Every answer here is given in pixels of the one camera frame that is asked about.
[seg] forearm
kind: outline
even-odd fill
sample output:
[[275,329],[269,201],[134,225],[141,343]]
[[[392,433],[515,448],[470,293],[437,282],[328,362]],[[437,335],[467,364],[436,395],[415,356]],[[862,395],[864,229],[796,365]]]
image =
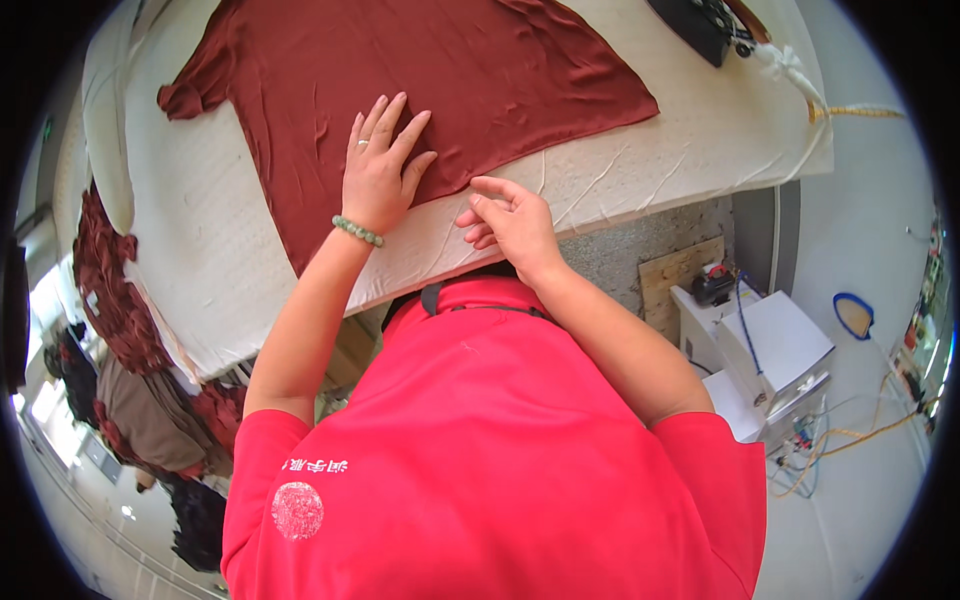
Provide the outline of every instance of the forearm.
[[276,408],[313,425],[314,398],[324,381],[350,291],[372,248],[342,229],[330,232],[256,358],[244,416]]
[[680,351],[595,285],[566,265],[532,283],[550,315],[648,427],[680,413],[713,412]]

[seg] white machine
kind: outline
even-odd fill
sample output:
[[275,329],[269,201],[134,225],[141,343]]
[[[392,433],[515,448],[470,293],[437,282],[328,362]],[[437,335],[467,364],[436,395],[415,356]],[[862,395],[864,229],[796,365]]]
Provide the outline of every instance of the white machine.
[[823,331],[783,292],[761,298],[741,285],[715,306],[676,285],[670,295],[680,307],[680,349],[713,372],[704,385],[733,436],[768,451],[808,444],[797,423],[818,410],[830,381],[833,343]]

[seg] person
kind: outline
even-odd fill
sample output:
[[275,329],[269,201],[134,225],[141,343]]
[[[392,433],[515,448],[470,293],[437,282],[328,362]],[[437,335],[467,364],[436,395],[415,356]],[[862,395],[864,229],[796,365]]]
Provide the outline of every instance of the person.
[[[392,143],[405,100],[358,114],[347,148],[342,216],[379,235],[437,158],[402,168],[430,119]],[[350,290],[382,251],[337,227],[281,310],[236,439],[231,596],[750,597],[762,446],[736,442],[680,352],[564,263],[544,199],[471,185],[483,195],[456,226],[516,277],[406,301],[348,407],[316,427]]]

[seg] steam iron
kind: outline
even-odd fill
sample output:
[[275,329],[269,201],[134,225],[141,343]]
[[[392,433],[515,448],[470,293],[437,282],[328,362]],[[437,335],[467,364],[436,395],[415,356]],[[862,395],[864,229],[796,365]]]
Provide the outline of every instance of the steam iron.
[[647,0],[663,22],[713,66],[720,68],[730,47],[746,59],[770,34],[740,0]]

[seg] hand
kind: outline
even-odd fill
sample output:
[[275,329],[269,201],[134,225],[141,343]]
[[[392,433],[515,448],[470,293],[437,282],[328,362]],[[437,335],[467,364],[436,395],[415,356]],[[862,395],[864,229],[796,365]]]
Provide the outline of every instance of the hand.
[[350,132],[342,214],[378,235],[386,235],[403,220],[423,172],[437,158],[437,153],[425,152],[411,160],[403,175],[400,174],[404,161],[430,121],[430,111],[421,112],[391,146],[396,121],[406,102],[407,95],[403,92],[389,105],[387,97],[380,96],[368,117],[364,118],[362,112],[357,114]]
[[512,181],[493,177],[475,177],[470,185],[506,200],[470,196],[470,210],[454,222],[458,228],[473,226],[464,235],[465,242],[475,250],[498,244],[520,280],[535,290],[540,280],[566,266],[546,200]]

